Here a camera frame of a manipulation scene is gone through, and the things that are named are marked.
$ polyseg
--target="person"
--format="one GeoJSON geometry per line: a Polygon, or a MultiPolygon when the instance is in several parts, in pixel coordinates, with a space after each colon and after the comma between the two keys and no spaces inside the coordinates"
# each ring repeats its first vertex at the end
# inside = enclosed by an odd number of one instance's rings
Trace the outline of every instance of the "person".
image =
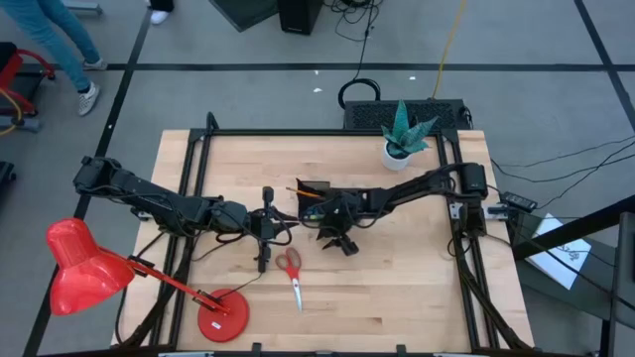
{"type": "Polygon", "coordinates": [[[152,15],[150,16],[150,22],[153,25],[159,25],[166,21],[168,15],[175,9],[174,0],[150,0],[150,7],[152,8],[152,15]]]}
{"type": "Polygon", "coordinates": [[[62,0],[0,0],[0,7],[22,31],[54,57],[79,93],[77,113],[80,116],[88,114],[97,102],[100,88],[88,79],[83,70],[106,70],[107,63],[101,58],[90,35],[77,18],[62,0]],[[53,30],[49,20],[58,25],[75,43],[84,57],[83,63],[74,57],[72,50],[53,30]]]}

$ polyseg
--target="jeans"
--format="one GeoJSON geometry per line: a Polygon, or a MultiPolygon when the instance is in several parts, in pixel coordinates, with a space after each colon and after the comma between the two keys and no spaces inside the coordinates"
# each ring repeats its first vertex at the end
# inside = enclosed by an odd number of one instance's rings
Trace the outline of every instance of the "jeans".
{"type": "Polygon", "coordinates": [[[88,32],[62,0],[0,0],[0,7],[33,41],[49,51],[77,90],[90,86],[81,63],[48,21],[58,25],[70,37],[87,62],[95,63],[101,59],[88,32]]]}
{"type": "Polygon", "coordinates": [[[175,0],[150,0],[152,10],[172,12],[175,9],[175,0]]]}

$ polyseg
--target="red scissors handle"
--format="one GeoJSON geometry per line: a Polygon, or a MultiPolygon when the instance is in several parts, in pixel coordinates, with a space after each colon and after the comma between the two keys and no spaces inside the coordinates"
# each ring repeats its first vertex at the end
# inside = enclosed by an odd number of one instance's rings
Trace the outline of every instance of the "red scissors handle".
{"type": "Polygon", "coordinates": [[[300,254],[298,254],[298,251],[294,248],[287,248],[285,254],[276,257],[276,265],[278,268],[286,271],[291,280],[300,277],[302,260],[300,259],[300,254]]]}

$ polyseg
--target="paper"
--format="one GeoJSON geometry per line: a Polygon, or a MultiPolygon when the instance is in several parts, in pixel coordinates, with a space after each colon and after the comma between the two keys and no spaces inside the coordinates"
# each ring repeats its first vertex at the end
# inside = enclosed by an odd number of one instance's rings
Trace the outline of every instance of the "paper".
{"type": "MultiPolygon", "coordinates": [[[[562,225],[562,222],[554,218],[552,214],[547,213],[545,219],[543,219],[538,226],[538,229],[536,229],[534,238],[561,227],[562,225]]],[[[586,243],[583,239],[578,239],[563,246],[553,248],[550,252],[579,272],[582,268],[582,264],[584,264],[584,261],[588,256],[588,254],[584,252],[588,252],[590,249],[591,246],[588,243],[586,243]]],[[[567,269],[546,252],[533,255],[527,258],[527,261],[534,267],[538,268],[538,270],[560,283],[567,290],[572,288],[573,282],[577,277],[576,273],[567,269]]]]}

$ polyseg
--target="lamp base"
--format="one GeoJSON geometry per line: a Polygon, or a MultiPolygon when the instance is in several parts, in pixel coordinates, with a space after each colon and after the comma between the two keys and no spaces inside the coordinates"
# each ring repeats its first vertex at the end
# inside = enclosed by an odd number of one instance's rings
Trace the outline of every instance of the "lamp base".
{"type": "MultiPolygon", "coordinates": [[[[231,292],[230,289],[217,290],[211,295],[215,298],[231,292]]],[[[249,304],[239,292],[233,292],[222,299],[222,304],[231,310],[211,311],[201,306],[198,309],[198,328],[203,336],[213,342],[227,342],[237,337],[247,326],[249,320],[249,304]]]]}

